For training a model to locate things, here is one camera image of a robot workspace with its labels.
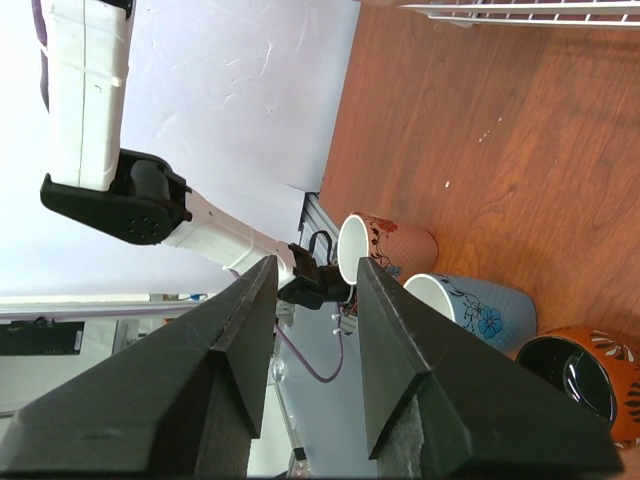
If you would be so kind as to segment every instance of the blue cup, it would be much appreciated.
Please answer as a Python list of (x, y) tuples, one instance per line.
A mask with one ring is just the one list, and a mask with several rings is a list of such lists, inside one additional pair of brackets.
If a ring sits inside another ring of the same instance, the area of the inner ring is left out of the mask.
[(531, 297), (495, 283), (454, 275), (414, 275), (404, 284), (413, 296), (480, 340), (515, 353), (536, 336)]

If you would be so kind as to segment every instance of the orange cup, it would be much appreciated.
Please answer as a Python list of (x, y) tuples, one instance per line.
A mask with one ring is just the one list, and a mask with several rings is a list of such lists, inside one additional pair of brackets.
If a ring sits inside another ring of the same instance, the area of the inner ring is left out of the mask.
[(640, 445), (640, 356), (608, 333), (561, 327), (536, 337), (516, 358), (607, 422), (620, 449)]
[(349, 285), (357, 282), (362, 257), (373, 258), (403, 283), (416, 273), (431, 271), (438, 257), (438, 245), (422, 228), (368, 213), (352, 213), (338, 236), (338, 267)]

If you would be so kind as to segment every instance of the ceramic cup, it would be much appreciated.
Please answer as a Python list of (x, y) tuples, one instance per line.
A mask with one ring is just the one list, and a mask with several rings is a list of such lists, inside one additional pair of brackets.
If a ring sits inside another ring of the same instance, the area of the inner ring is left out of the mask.
[(418, 274), (404, 288), (431, 308), (505, 354), (537, 332), (536, 309), (526, 293), (453, 275)]
[(615, 336), (558, 328), (523, 346), (516, 362), (602, 418), (618, 448), (640, 445), (640, 357)]
[(372, 257), (402, 283), (418, 272), (428, 272), (438, 257), (438, 246), (426, 230), (367, 213), (352, 213), (338, 236), (338, 266), (349, 285), (358, 280), (358, 263)]

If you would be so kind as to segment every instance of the white robot arm segment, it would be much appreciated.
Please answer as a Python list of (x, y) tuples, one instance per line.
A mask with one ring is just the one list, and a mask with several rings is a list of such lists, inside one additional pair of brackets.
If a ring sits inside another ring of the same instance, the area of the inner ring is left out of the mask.
[(134, 0), (32, 1), (43, 2), (46, 27), (52, 145), (40, 197), (47, 208), (129, 243), (195, 251), (240, 274), (276, 255), (278, 294), (290, 303), (320, 308), (349, 297), (337, 266), (318, 267), (307, 250), (211, 205), (164, 160), (120, 148)]

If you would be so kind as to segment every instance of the wooden table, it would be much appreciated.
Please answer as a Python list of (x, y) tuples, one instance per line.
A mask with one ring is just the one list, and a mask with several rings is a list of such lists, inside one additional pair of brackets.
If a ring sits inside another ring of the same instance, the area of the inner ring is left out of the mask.
[(640, 32), (363, 6), (320, 202), (429, 229), (435, 270), (528, 292), (541, 331), (640, 338)]

